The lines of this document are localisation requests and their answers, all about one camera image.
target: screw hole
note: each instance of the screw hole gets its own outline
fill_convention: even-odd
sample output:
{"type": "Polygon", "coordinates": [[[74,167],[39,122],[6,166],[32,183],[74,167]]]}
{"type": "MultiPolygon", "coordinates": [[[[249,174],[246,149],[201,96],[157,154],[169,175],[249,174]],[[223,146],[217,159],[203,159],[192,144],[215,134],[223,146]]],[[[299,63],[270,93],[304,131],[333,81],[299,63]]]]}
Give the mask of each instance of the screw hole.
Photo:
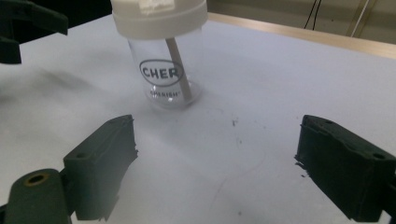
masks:
{"type": "Polygon", "coordinates": [[[385,159],[385,156],[383,156],[383,155],[381,155],[381,154],[378,154],[378,153],[374,153],[373,156],[374,156],[375,158],[379,159],[379,160],[384,160],[384,159],[385,159]]]}
{"type": "Polygon", "coordinates": [[[45,182],[48,179],[48,174],[37,174],[27,178],[24,182],[25,186],[32,187],[45,182]]]}

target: clear plastic jar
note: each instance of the clear plastic jar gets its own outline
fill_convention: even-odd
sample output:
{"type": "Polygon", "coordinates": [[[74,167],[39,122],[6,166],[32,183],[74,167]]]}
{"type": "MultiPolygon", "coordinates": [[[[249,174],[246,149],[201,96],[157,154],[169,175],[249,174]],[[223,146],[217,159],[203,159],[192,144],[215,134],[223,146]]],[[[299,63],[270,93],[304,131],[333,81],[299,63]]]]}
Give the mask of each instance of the clear plastic jar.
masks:
{"type": "Polygon", "coordinates": [[[128,38],[147,97],[181,107],[201,92],[201,27],[206,0],[111,0],[119,33],[128,38]]]}
{"type": "Polygon", "coordinates": [[[128,39],[147,97],[163,107],[188,105],[201,93],[201,29],[175,38],[128,39]]]}

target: white tabletop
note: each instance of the white tabletop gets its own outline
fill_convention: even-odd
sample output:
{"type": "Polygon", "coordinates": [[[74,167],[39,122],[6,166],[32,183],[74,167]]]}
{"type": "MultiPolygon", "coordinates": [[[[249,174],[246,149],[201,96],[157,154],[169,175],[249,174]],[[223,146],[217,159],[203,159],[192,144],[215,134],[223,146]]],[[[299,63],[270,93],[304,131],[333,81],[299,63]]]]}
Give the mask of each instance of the white tabletop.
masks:
{"type": "Polygon", "coordinates": [[[204,91],[184,110],[145,98],[111,17],[21,45],[22,65],[0,65],[0,204],[19,177],[61,170],[132,114],[139,158],[108,223],[353,223],[294,164],[300,123],[331,119],[396,155],[396,61],[213,21],[203,31],[204,91]]]}

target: cable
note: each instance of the cable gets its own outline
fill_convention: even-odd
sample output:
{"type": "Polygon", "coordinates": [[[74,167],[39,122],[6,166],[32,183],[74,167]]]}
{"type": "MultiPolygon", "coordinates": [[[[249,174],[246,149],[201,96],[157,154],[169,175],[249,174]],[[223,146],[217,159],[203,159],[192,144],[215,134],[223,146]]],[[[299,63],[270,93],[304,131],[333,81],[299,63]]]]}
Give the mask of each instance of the cable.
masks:
{"type": "Polygon", "coordinates": [[[367,0],[366,3],[364,4],[363,9],[361,10],[361,14],[359,15],[358,21],[356,22],[355,27],[353,28],[352,34],[350,37],[353,37],[355,35],[356,30],[358,29],[359,23],[361,23],[361,17],[363,16],[364,12],[366,11],[367,5],[369,5],[370,0],[367,0]]]}
{"type": "Polygon", "coordinates": [[[309,19],[311,19],[312,12],[314,11],[314,8],[315,8],[315,5],[316,5],[316,4],[317,4],[317,0],[315,0],[314,5],[313,5],[312,8],[311,8],[311,12],[309,13],[308,20],[306,20],[304,29],[306,29],[306,25],[308,25],[309,19]]]}
{"type": "Polygon", "coordinates": [[[321,3],[321,0],[319,0],[319,3],[318,3],[317,12],[315,13],[315,18],[314,18],[314,26],[312,27],[312,30],[315,30],[315,24],[317,23],[317,16],[318,16],[320,3],[321,3]]]}

